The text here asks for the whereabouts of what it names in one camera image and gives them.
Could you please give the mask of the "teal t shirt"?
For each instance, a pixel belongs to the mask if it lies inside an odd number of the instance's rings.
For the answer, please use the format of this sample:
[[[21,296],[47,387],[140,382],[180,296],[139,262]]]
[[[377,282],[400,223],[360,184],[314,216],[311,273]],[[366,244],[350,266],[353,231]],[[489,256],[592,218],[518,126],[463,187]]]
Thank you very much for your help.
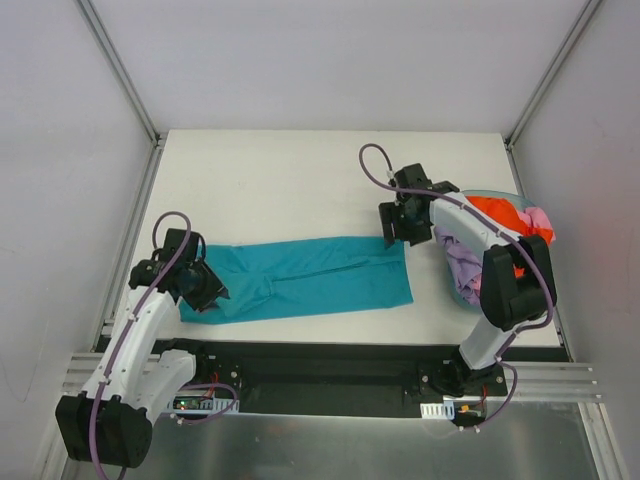
[[[180,305],[186,324],[223,325],[389,309],[413,302],[405,247],[375,236],[209,245],[206,263],[228,289],[216,307]]]

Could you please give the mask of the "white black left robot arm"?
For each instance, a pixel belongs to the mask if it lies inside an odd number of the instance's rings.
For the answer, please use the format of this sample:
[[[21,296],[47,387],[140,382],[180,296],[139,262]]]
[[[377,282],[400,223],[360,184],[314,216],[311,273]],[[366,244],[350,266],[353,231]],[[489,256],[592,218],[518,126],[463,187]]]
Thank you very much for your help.
[[[138,467],[152,442],[153,427],[179,391],[219,389],[204,347],[174,339],[157,364],[146,366],[161,327],[186,305],[198,313],[215,307],[228,291],[206,263],[201,234],[171,228],[150,258],[131,270],[129,292],[117,328],[89,379],[75,395],[63,395],[56,422],[73,460],[102,471]]]

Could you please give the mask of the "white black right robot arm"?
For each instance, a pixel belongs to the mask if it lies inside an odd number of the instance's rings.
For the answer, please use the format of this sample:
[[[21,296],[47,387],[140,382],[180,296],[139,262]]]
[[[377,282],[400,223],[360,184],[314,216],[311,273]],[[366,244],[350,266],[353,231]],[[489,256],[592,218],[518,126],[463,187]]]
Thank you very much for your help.
[[[557,295],[549,244],[537,233],[492,218],[450,182],[432,182],[418,164],[390,170],[383,186],[396,195],[379,206],[385,243],[416,245],[437,232],[450,233],[481,263],[481,316],[429,376],[440,394],[473,394],[521,332],[550,322]]]

